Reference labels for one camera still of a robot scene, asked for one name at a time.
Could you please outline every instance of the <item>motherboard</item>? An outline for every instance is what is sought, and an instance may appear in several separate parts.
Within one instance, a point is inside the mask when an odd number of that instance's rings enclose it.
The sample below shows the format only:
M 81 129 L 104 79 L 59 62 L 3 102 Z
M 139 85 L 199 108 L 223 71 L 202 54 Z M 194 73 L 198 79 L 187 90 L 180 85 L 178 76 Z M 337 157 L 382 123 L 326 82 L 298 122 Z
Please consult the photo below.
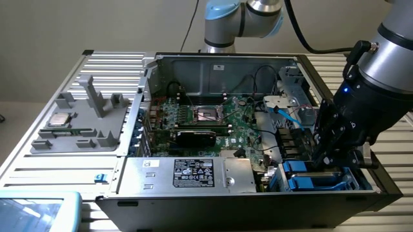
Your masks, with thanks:
M 247 158 L 253 169 L 263 171 L 253 105 L 253 99 L 243 96 L 155 98 L 150 111 L 151 156 Z

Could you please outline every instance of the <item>blue latch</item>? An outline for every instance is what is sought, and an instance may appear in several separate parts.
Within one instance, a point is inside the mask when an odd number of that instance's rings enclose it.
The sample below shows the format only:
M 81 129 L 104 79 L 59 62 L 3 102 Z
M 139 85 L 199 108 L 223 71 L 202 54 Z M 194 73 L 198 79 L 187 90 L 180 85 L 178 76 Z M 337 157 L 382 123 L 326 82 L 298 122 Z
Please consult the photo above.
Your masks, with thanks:
M 289 185 L 293 191 L 314 190 L 310 177 L 293 177 L 289 179 Z
M 293 177 L 289 179 L 290 189 L 293 191 L 339 191 L 346 190 L 346 182 L 339 182 L 334 186 L 314 186 L 310 177 Z
M 307 168 L 303 161 L 286 161 L 283 164 L 283 171 L 287 172 L 306 172 Z
M 107 183 L 107 180 L 106 180 L 107 176 L 108 176 L 107 174 L 97 174 L 95 176 L 95 183 Z

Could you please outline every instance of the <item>side panel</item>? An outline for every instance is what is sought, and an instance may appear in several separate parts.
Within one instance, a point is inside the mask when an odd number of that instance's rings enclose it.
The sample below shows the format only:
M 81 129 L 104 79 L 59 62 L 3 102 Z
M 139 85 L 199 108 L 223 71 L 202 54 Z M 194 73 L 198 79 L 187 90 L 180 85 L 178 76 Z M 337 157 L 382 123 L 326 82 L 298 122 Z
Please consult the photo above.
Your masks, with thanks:
M 127 200 L 96 203 L 123 232 L 333 228 L 382 194 L 303 194 Z

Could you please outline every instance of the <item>white wall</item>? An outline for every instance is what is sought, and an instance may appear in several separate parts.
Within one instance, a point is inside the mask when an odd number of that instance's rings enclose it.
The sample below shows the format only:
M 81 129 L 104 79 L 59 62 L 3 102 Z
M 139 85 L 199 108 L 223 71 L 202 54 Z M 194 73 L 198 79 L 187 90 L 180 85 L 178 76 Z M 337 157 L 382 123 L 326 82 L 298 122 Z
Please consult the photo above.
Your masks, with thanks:
M 203 46 L 200 0 L 184 51 Z M 0 0 L 0 100 L 48 101 L 84 49 L 179 51 L 195 0 Z M 384 0 L 293 0 L 314 48 L 370 39 Z M 238 52 L 305 53 L 290 21 L 267 39 L 241 38 Z
M 0 123 L 0 166 L 44 105 L 36 102 L 0 102 L 0 114 L 5 117 L 5 121 Z

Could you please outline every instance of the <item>black cable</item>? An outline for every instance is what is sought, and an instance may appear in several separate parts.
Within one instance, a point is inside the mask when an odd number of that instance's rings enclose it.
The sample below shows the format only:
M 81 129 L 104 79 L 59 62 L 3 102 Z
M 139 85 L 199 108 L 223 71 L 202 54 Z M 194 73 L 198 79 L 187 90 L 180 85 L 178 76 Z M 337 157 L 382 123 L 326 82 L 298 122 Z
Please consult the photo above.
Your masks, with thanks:
M 246 126 L 247 126 L 251 130 L 259 131 L 259 132 L 266 132 L 266 133 L 270 133 L 270 134 L 273 134 L 273 135 L 275 136 L 275 133 L 273 133 L 273 132 L 270 132 L 270 131 L 267 131 L 267 130 L 261 130 L 261 129 L 253 128 L 253 127 L 247 124 L 247 121 L 245 120 L 245 114 L 246 114 L 246 111 L 247 111 L 249 106 L 251 106 L 251 105 L 254 104 L 254 108 L 253 108 L 253 109 L 255 109 L 255 105 L 257 105 L 258 103 L 259 103 L 259 101 L 258 101 L 257 103 L 251 103 L 250 105 L 247 105 L 247 106 L 245 107 L 245 113 L 243 113 L 242 120 L 245 121 Z
M 351 47 L 343 47 L 343 48 L 327 49 L 327 50 L 315 50 L 314 48 L 311 48 L 309 43 L 307 43 L 307 41 L 303 38 L 301 29 L 299 29 L 299 26 L 298 26 L 298 22 L 297 22 L 297 19 L 295 19 L 295 14 L 294 14 L 294 11 L 293 11 L 291 1 L 290 0 L 283 0 L 283 3 L 285 3 L 285 8 L 286 8 L 286 11 L 289 13 L 291 25 L 293 25 L 297 37 L 299 39 L 299 42 L 301 42 L 302 46 L 305 47 L 305 49 L 307 49 L 307 51 L 310 53 L 314 53 L 314 54 L 329 54 L 329 53 L 335 53 L 335 52 L 350 52 L 351 51 L 351 49 L 353 49 Z
M 258 92 L 258 87 L 257 87 L 257 74 L 258 74 L 258 72 L 259 72 L 259 70 L 261 70 L 262 68 L 270 68 L 270 69 L 273 70 L 273 72 L 274 72 L 274 84 L 275 84 L 275 86 L 277 86 L 278 75 L 277 75 L 275 69 L 274 69 L 273 66 L 270 66 L 270 65 L 262 65 L 262 66 L 257 69 L 255 74 L 254 74 L 254 86 L 253 86 L 253 93 L 254 93 L 254 95 L 255 95 L 255 93 Z
M 273 148 L 278 147 L 278 145 L 275 145 L 275 146 L 269 147 L 267 149 L 257 149 L 257 148 L 254 147 L 254 144 L 255 144 L 255 142 L 257 142 L 258 139 L 259 139 L 259 136 L 258 136 L 257 139 L 254 140 L 253 146 L 251 146 L 251 148 L 253 148 L 255 151 L 267 151 L 267 150 L 271 150 Z
M 195 5 L 195 10 L 194 10 L 194 14 L 192 14 L 191 22 L 188 23 L 187 35 L 188 35 L 188 31 L 191 30 L 191 27 L 192 27 L 192 21 L 194 21 L 194 17 L 195 17 L 196 10 L 198 10 L 198 3 L 199 3 L 199 0 L 196 0 L 196 5 Z M 179 50 L 179 52 L 182 52 L 183 46 L 186 45 L 187 35 L 186 35 L 186 38 L 183 39 L 183 42 L 182 42 L 182 46 L 180 46 L 180 50 Z
M 172 84 L 176 84 L 179 87 L 182 86 L 179 81 L 170 81 L 168 84 L 167 84 L 167 91 L 166 91 L 166 96 L 170 97 L 170 94 L 168 94 L 168 88 Z

